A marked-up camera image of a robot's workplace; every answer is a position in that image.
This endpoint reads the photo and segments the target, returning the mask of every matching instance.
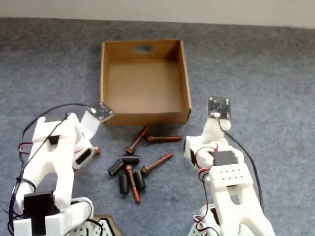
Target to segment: white wall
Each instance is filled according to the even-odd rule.
[[[0,17],[172,21],[315,29],[315,0],[0,0]]]

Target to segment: bolt head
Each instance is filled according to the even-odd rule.
[[[99,147],[95,147],[95,155],[100,155],[100,148]]]
[[[147,176],[149,174],[149,171],[145,166],[141,168],[140,172],[143,176]]]
[[[153,141],[153,137],[152,136],[148,136],[147,137],[147,141],[150,143],[150,142],[152,142]]]
[[[126,153],[133,155],[134,154],[134,149],[132,147],[127,147],[126,148]]]
[[[131,165],[126,165],[126,170],[132,170],[132,166]]]

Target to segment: red wire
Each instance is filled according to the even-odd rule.
[[[28,152],[24,152],[24,151],[22,151],[22,150],[23,150],[23,146],[24,146],[24,145],[32,145],[32,144],[33,144],[33,142],[24,142],[24,143],[20,143],[20,144],[19,144],[19,152],[20,152],[20,153],[22,153],[22,154],[29,155],[29,153],[28,153]]]

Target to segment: bolt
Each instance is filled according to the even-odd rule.
[[[94,147],[94,149],[95,149],[95,155],[100,155],[100,148]]]
[[[138,136],[135,139],[135,141],[133,142],[133,144],[126,148],[126,153],[131,154],[131,155],[134,154],[134,150],[135,150],[136,146],[138,145],[140,140],[143,138],[143,136],[145,136],[145,134],[148,132],[149,128],[150,128],[149,126],[146,126],[140,131],[140,133],[138,134]]]
[[[177,142],[182,140],[181,136],[164,136],[164,137],[154,137],[148,136],[147,141],[149,143],[157,143],[157,142]]]
[[[140,202],[140,197],[139,197],[139,194],[138,194],[138,191],[137,191],[137,188],[136,188],[136,184],[135,184],[134,179],[133,179],[132,166],[131,165],[127,165],[126,166],[126,172],[127,172],[128,176],[129,176],[129,180],[130,180],[130,184],[131,184],[131,188],[132,188],[132,192],[133,192],[134,201],[136,203],[139,203]]]
[[[168,161],[172,157],[173,157],[173,153],[170,152],[169,154],[161,157],[159,160],[157,160],[154,163],[152,163],[150,166],[143,166],[141,168],[141,173],[144,176],[147,176],[152,170],[154,170],[155,168],[159,167],[161,164],[163,164],[165,161]]]

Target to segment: gray carpet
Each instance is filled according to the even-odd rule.
[[[198,135],[209,95],[230,97],[230,133],[252,154],[265,212],[278,236],[315,235],[315,31],[181,23],[0,19],[0,207],[7,209],[19,171],[22,129],[43,110],[67,102],[99,101],[104,40],[181,38],[185,43],[193,110],[185,125],[153,127],[155,134]],[[82,115],[80,108],[61,109]],[[102,155],[76,174],[73,196],[89,197],[96,213],[113,215],[126,236],[185,236],[205,203],[183,143],[138,148],[141,165],[174,152],[147,179],[138,206],[123,199],[107,168],[140,127],[101,127]],[[53,187],[54,176],[41,188]],[[1,235],[7,215],[0,214]]]

